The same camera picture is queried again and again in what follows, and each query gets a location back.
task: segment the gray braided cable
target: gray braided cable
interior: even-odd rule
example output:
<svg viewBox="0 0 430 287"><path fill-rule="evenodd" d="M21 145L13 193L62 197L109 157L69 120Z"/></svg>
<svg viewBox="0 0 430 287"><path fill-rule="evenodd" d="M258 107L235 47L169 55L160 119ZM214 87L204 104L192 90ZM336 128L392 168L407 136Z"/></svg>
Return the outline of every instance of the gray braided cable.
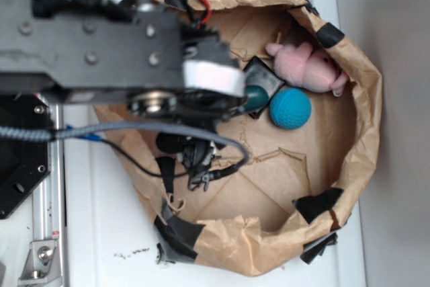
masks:
<svg viewBox="0 0 430 287"><path fill-rule="evenodd" d="M244 165L249 160L248 152L245 147L234 140L219 136L208 130L186 126L184 124L168 124L162 122L149 121L118 121L94 124L81 128L72 128L65 130L30 130L12 127L0 126L0 138L22 140L30 142L49 142L53 140L64 140L68 138L78 138L94 134L96 132L119 130L119 129L140 129L166 132L168 134L177 134L179 136L192 136L204 140L214 141L220 145L236 147L243 155L243 159L237 164L237 167Z"/></svg>

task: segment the dark green object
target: dark green object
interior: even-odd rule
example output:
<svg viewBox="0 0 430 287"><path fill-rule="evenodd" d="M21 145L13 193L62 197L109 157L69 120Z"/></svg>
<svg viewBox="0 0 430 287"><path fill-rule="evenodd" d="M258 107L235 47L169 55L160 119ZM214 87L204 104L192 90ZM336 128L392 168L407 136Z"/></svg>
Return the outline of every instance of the dark green object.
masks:
<svg viewBox="0 0 430 287"><path fill-rule="evenodd" d="M248 96L248 102L245 104L243 113L249 114L257 111L269 103L269 95L258 85L248 85L245 88Z"/></svg>

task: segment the metal frame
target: metal frame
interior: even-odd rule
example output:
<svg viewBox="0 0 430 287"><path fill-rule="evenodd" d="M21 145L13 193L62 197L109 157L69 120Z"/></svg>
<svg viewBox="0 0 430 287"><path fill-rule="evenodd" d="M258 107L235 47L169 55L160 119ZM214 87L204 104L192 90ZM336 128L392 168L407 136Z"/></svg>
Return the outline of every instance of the metal frame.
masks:
<svg viewBox="0 0 430 287"><path fill-rule="evenodd" d="M62 108L51 106L50 111L54 127L62 128ZM50 143L50 175L33 191L34 240L19 286L68 286L63 152L63 142Z"/></svg>

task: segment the brown paper bag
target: brown paper bag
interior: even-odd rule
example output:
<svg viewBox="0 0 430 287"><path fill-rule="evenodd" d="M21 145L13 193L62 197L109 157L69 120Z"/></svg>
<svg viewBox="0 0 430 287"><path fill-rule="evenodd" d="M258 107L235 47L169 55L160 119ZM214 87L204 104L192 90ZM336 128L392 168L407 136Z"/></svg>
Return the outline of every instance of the brown paper bag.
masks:
<svg viewBox="0 0 430 287"><path fill-rule="evenodd" d="M258 120L239 116L221 124L218 132L243 143L251 161L234 175L211 183L207 192L188 191L187 178L182 177L174 182L171 204L161 179L122 159L123 165L155 222L167 259L247 276L264 274L300 254L310 262L316 254L312 248L333 242L333 232L345 225L375 170L381 75L308 0L209 1L214 10L209 25L220 30L242 66L255 55L270 64L264 50L268 42L312 38L351 82L341 97L305 91L312 115L296 130L274 126L267 112ZM189 4L202 9L196 0ZM124 107L96 107L96 112L104 122L130 119ZM151 134L127 130L107 135L145 167L159 172L150 150ZM214 167L240 158L228 147L220 155ZM180 171L178 163L176 172Z"/></svg>

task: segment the gray wall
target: gray wall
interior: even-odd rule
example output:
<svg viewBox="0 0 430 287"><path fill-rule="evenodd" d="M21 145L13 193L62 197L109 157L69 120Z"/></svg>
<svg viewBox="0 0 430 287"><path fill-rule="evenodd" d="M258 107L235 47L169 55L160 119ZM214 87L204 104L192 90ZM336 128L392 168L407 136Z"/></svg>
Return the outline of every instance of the gray wall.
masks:
<svg viewBox="0 0 430 287"><path fill-rule="evenodd" d="M384 76L377 172L360 200L369 287L430 281L430 0L338 0Z"/></svg>

